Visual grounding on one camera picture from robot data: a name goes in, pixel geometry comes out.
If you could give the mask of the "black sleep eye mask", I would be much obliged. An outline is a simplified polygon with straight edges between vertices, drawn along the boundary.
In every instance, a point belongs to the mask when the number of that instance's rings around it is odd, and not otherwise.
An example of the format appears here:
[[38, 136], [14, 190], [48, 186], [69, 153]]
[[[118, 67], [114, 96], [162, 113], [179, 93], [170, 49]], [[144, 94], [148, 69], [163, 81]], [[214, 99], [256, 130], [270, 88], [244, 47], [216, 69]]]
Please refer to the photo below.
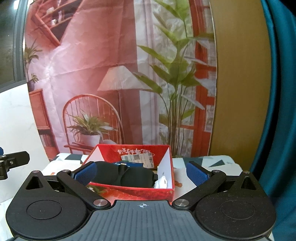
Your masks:
[[144, 167], [127, 167], [114, 165], [108, 162], [96, 162], [97, 174], [92, 180], [94, 183], [134, 187], [153, 188], [158, 180], [158, 175], [152, 170]]

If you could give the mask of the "printed room backdrop poster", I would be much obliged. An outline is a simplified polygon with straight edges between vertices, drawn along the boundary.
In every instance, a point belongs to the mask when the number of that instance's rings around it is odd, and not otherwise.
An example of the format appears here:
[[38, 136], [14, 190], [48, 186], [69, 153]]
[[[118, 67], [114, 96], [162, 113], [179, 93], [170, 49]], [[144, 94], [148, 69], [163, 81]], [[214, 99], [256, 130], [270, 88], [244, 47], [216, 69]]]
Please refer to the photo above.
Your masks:
[[29, 1], [24, 55], [49, 159], [97, 144], [209, 153], [217, 76], [210, 1]]

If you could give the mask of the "red strawberry cardboard box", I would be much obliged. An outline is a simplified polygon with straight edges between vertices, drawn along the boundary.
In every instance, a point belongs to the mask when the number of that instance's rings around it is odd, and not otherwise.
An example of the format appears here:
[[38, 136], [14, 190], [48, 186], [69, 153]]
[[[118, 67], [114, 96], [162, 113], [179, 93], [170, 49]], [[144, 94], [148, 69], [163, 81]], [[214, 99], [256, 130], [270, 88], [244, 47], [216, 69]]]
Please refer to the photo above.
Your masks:
[[84, 164], [94, 162], [96, 175], [88, 187], [110, 202], [167, 200], [175, 184], [168, 145], [98, 144]]

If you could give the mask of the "teal curtain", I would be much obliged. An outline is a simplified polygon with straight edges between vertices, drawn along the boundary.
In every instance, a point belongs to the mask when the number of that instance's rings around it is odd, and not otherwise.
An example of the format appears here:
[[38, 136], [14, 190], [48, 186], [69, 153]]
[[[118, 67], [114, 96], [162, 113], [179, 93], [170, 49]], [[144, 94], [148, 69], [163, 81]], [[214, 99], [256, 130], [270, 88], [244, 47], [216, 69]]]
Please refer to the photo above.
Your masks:
[[295, 240], [295, 15], [262, 1], [271, 50], [271, 88], [251, 172], [276, 209], [275, 240]]

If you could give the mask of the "yellow wooden panel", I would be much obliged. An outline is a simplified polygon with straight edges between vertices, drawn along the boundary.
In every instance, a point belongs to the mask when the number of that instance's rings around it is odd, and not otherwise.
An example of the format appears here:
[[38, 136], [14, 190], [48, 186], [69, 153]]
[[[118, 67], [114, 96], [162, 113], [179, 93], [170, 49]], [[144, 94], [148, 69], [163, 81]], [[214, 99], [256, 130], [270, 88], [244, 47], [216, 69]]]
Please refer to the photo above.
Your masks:
[[217, 49], [217, 96], [211, 155], [241, 168], [254, 160], [266, 118], [271, 53], [260, 1], [210, 2]]

